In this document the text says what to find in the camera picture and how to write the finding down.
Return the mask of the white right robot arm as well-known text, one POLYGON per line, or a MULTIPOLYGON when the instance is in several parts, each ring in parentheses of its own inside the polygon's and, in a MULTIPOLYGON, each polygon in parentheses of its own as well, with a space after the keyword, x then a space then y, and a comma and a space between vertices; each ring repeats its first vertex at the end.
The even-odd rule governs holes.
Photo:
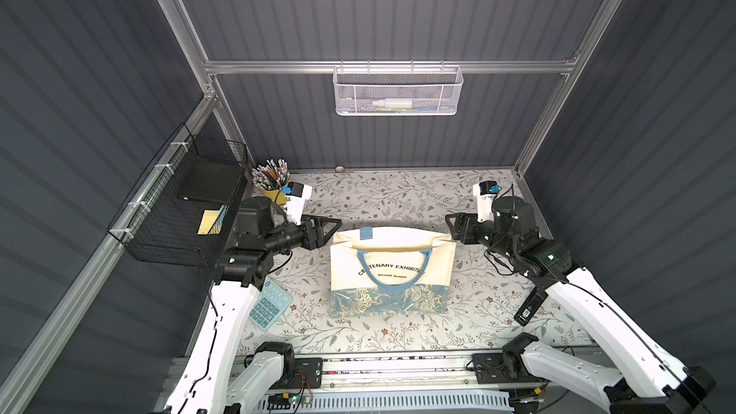
POLYGON ((525 325, 546 299, 559 303, 610 358, 610 367, 520 333, 501 350, 494 369, 507 381, 551 381, 608 413, 691 413, 705 404, 715 379, 659 346, 578 264, 559 241, 541 236, 531 204, 520 197, 476 199, 475 214, 445 221, 452 239, 482 245, 490 261, 506 258, 509 270, 534 285, 515 320, 525 325))

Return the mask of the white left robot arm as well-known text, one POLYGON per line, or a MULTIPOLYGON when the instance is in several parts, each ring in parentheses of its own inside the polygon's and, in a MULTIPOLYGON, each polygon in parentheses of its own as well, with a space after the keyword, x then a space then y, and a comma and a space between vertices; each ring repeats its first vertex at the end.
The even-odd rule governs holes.
POLYGON ((251 197, 237 212, 235 243, 218 257, 209 308, 165 413, 250 413, 275 385, 295 375, 291 345, 266 343, 237 378, 231 376, 243 327, 276 270, 277 255, 316 250, 342 226, 339 218, 288 214, 268 197, 251 197))

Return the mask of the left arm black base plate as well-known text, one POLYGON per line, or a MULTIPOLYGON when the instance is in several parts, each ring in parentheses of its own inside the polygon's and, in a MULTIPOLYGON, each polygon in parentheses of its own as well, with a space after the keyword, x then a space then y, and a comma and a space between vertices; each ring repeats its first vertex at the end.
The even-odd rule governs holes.
POLYGON ((311 389, 320 388, 322 385, 323 358, 296 358, 294 371, 287 380, 287 388, 292 391, 302 387, 311 389))

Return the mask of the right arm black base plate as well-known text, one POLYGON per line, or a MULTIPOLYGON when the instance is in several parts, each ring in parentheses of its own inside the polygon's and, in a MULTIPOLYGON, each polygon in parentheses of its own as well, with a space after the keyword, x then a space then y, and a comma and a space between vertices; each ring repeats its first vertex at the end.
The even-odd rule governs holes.
POLYGON ((478 384, 511 383, 519 378, 515 360, 507 352, 472 354, 465 369, 478 384))

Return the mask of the cream canvas tote bag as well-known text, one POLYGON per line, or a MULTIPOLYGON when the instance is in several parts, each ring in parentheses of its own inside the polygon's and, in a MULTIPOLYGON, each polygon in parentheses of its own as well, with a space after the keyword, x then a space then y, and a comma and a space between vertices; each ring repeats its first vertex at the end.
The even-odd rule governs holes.
POLYGON ((444 314, 456 242, 409 227, 337 232, 330 246, 331 316, 444 314))

